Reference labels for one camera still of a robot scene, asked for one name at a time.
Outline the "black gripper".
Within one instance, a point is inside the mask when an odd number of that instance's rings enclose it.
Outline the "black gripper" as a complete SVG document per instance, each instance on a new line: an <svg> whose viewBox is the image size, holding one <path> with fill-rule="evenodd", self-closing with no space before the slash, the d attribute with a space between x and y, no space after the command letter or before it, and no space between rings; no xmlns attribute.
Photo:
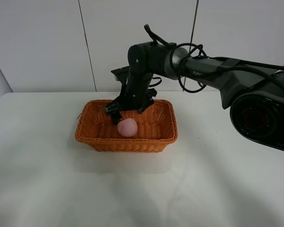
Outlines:
<svg viewBox="0 0 284 227"><path fill-rule="evenodd" d="M121 86L119 96L105 106L105 112L111 116L113 125L118 125L122 119L120 111L143 111L154 103L156 96L154 88L149 89L153 73L134 75L129 72L126 83Z"/></svg>

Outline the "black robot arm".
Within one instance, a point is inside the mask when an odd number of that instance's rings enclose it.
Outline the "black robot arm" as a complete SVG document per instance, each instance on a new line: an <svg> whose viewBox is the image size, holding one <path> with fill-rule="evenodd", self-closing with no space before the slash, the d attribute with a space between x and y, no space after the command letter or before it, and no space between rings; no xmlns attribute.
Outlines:
<svg viewBox="0 0 284 227"><path fill-rule="evenodd" d="M142 113L153 104L153 75L183 77L219 90L223 109L230 110L235 129L245 138L284 151L284 67L226 57L208 57L202 45L152 41L128 51L129 65L113 70L120 95L105 107L117 124L122 111Z"/></svg>

